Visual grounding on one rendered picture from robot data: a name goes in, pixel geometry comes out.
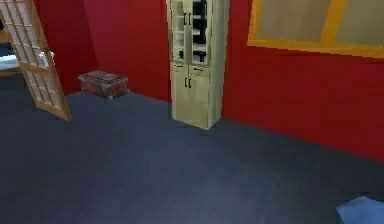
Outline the red-brown chest with metal trim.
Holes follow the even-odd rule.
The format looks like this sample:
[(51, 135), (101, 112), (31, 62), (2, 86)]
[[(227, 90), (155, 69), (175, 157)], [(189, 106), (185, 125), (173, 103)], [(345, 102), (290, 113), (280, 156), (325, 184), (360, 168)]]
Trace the red-brown chest with metal trim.
[(81, 89), (107, 99), (115, 99), (129, 92), (128, 78), (114, 73), (95, 70), (80, 74)]

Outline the yellow-framed window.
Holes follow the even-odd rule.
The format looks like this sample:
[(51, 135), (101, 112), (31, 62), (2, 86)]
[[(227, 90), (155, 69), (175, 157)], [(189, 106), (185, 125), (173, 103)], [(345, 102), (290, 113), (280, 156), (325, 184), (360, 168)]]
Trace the yellow-framed window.
[(253, 0), (247, 44), (384, 59), (384, 0)]

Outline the tall beige display cupboard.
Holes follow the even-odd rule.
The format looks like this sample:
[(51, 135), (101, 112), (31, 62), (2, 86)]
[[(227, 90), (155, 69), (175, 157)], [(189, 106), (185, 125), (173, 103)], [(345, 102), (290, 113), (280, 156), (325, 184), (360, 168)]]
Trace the tall beige display cupboard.
[(208, 130), (222, 114), (230, 0), (166, 0), (172, 117)]

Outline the wooden glass-paned room door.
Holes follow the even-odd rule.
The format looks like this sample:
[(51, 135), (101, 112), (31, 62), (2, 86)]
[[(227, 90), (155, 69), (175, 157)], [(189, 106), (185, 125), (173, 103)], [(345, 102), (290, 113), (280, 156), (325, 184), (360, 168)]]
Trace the wooden glass-paned room door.
[(9, 42), (17, 66), (0, 69), (0, 76), (22, 72), (35, 105), (64, 120), (67, 104), (34, 0), (0, 0), (0, 43)]

